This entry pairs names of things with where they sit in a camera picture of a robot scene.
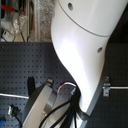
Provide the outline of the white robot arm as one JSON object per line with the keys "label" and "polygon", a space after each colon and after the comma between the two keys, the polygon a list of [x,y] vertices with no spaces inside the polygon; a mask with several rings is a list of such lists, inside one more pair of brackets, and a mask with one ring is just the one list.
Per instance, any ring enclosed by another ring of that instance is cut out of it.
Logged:
{"label": "white robot arm", "polygon": [[34,90],[22,128],[82,128],[102,90],[106,45],[127,4],[128,0],[56,0],[53,47],[76,89],[69,100],[47,85]]}

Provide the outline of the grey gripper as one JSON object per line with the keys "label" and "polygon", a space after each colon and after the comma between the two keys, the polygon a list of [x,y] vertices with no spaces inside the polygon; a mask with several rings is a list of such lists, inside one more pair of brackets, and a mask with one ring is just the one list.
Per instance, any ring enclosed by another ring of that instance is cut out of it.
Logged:
{"label": "grey gripper", "polygon": [[22,128],[50,128],[66,112],[69,105],[56,110],[40,126],[44,117],[66,100],[48,85],[40,86],[35,90],[34,77],[28,77],[27,88],[30,98],[23,111]]}

